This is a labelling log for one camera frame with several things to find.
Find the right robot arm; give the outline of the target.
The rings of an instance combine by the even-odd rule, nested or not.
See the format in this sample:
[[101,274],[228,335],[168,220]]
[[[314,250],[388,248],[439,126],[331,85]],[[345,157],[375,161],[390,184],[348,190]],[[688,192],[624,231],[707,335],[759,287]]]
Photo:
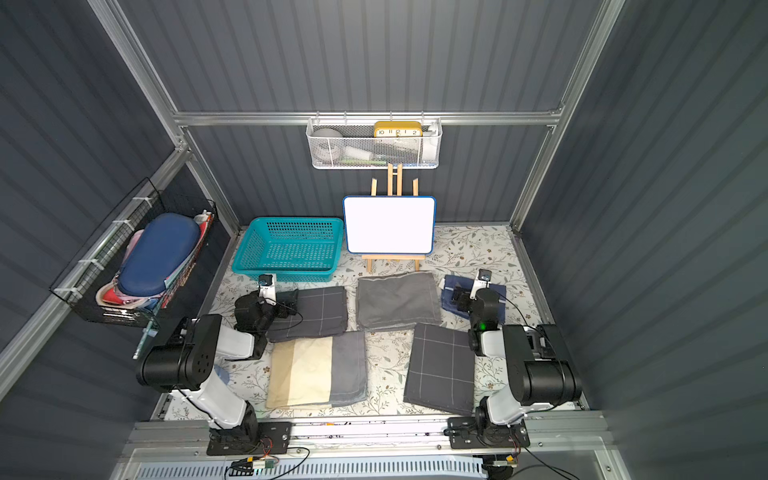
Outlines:
[[502,324],[499,309],[510,300],[491,288],[456,287],[450,303],[468,315],[468,343],[478,357],[505,361],[506,386],[483,397],[474,419],[451,432],[473,435],[484,446],[524,443],[522,421],[582,396],[579,373],[563,337],[553,324]]

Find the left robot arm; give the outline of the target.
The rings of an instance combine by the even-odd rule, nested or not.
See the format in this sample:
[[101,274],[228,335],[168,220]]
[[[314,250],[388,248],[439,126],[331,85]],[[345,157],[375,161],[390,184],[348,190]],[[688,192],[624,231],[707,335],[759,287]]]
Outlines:
[[209,452],[251,450],[263,445],[250,404],[228,386],[219,361],[253,361],[264,355],[275,321],[298,313],[296,290],[265,297],[252,292],[235,302],[233,327],[219,314],[184,317],[163,344],[149,349],[138,364],[139,384],[179,398],[207,420]]

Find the beige and grey pillowcase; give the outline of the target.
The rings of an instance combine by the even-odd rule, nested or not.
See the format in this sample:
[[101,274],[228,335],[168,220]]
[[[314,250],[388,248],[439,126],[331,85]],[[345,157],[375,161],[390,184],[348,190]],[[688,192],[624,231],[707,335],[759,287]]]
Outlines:
[[368,392],[365,336],[360,331],[275,345],[266,407],[344,407]]

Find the dark checked pillowcase front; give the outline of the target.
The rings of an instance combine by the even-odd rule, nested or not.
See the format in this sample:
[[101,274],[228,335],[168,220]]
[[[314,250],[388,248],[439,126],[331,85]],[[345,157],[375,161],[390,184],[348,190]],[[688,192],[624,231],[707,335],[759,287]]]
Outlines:
[[475,354],[466,331],[417,324],[403,400],[460,416],[474,410]]

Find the dark grey checked pillowcase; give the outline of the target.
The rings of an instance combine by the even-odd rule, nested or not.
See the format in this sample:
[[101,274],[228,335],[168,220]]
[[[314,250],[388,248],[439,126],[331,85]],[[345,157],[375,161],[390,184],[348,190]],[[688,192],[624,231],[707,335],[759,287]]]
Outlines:
[[270,342],[340,335],[348,328],[344,287],[324,287],[277,293],[280,316],[266,333]]

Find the plain grey pillowcase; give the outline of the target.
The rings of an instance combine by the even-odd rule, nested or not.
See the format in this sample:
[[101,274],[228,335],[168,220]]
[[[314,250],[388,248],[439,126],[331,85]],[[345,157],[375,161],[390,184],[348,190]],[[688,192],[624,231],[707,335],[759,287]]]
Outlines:
[[442,324],[440,295],[430,272],[363,277],[356,287],[356,323],[365,331]]

